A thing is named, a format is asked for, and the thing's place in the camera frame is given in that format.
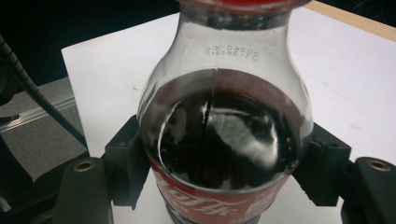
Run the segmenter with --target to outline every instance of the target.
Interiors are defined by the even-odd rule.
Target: cola liquid
[[[265,189],[290,173],[304,155],[305,122],[271,83],[210,69],[153,92],[140,133],[152,165],[176,182],[233,195]]]

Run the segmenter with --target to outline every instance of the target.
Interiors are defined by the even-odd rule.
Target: white paper
[[[172,44],[177,15],[63,49],[92,156],[136,113],[156,63]],[[396,164],[396,44],[306,8],[290,19],[290,55],[311,96],[314,121],[369,156]],[[291,178],[260,223],[342,223],[337,207],[313,205]],[[114,207],[116,224],[171,224],[152,174],[135,211]]]

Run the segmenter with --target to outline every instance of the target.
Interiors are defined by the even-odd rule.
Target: black metal bracket
[[[53,223],[112,223],[110,200],[135,209],[149,172],[137,127],[133,116],[107,144],[102,159],[85,158],[64,170],[51,212]],[[316,206],[336,206],[341,196],[345,224],[395,223],[395,166],[374,158],[353,163],[348,159],[350,151],[350,146],[316,124],[306,156],[293,176]]]

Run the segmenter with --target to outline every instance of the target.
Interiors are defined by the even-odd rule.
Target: red bottle cap
[[[193,2],[200,6],[207,6],[215,10],[227,10],[233,12],[281,12],[290,11],[295,7],[304,5],[311,0],[177,0]]]

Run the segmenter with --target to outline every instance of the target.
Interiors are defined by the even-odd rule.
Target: plastic bottle
[[[257,223],[312,133],[287,48],[290,11],[305,1],[179,2],[138,111],[151,168],[176,223]]]

